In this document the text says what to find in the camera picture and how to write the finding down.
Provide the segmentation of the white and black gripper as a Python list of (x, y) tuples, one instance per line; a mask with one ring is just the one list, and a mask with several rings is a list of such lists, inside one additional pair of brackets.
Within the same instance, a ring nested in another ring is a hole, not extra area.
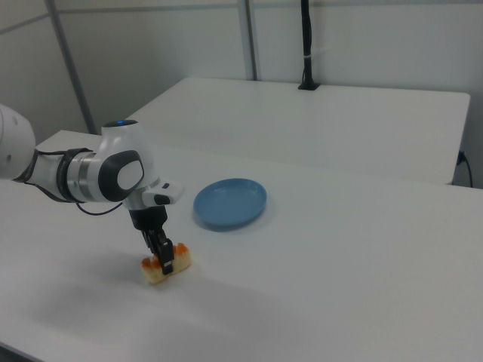
[(174, 245), (169, 238), (158, 239), (157, 232), (168, 219), (165, 207), (175, 204), (183, 193), (184, 187), (179, 183), (155, 182), (128, 196), (128, 211), (134, 227), (142, 230), (146, 246), (158, 257), (163, 275), (174, 271)]

